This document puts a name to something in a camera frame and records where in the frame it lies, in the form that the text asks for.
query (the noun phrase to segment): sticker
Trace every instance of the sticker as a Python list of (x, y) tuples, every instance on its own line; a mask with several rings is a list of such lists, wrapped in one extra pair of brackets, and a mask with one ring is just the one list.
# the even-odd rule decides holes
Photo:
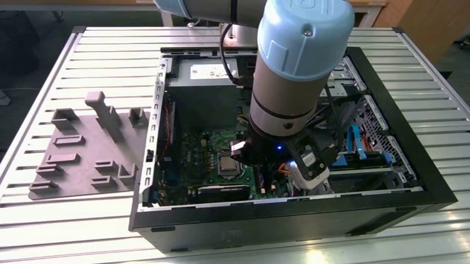
[(227, 79), (227, 78), (229, 76), (222, 64), (198, 64), (191, 66), (193, 80)]
[(307, 155), (303, 155), (302, 160), (306, 166), (310, 167), (317, 161), (314, 153), (310, 152)]

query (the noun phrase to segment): aluminum table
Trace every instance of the aluminum table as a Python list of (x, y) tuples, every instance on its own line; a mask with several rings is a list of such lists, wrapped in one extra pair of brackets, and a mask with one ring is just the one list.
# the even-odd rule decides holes
[(90, 263), (468, 263), (470, 259), (470, 111), (406, 34), (355, 29), (385, 82), (460, 202), (377, 235), (162, 254), (127, 231), (131, 192), (32, 201), (54, 110), (84, 104), (88, 91), (127, 112), (150, 106), (162, 47), (218, 46), (213, 27), (76, 28), (0, 164), (0, 262)]

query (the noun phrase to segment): black case frame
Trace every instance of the black case frame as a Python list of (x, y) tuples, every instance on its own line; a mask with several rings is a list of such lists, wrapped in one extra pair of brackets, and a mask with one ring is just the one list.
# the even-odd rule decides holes
[(377, 233), (418, 213), (437, 211), (457, 198), (403, 117), (361, 48), (349, 47), (355, 69), (418, 176), (418, 192), (243, 204), (211, 208), (174, 208), (138, 212), (136, 179), (130, 231), (167, 251), (230, 248)]

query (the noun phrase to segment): wooden cabinet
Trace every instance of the wooden cabinet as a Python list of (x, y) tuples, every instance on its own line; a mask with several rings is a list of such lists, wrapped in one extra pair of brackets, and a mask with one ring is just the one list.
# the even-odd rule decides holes
[(470, 0), (389, 0), (374, 27), (395, 26), (437, 63), (470, 26)]
[[(354, 7), (383, 7), (389, 0), (349, 0)], [(0, 0), (0, 4), (154, 4), (152, 0)]]

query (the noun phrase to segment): chip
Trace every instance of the chip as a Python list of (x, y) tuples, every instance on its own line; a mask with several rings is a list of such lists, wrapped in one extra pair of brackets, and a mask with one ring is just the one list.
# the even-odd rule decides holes
[(237, 161), (231, 157), (221, 157), (221, 170), (223, 172), (237, 171)]

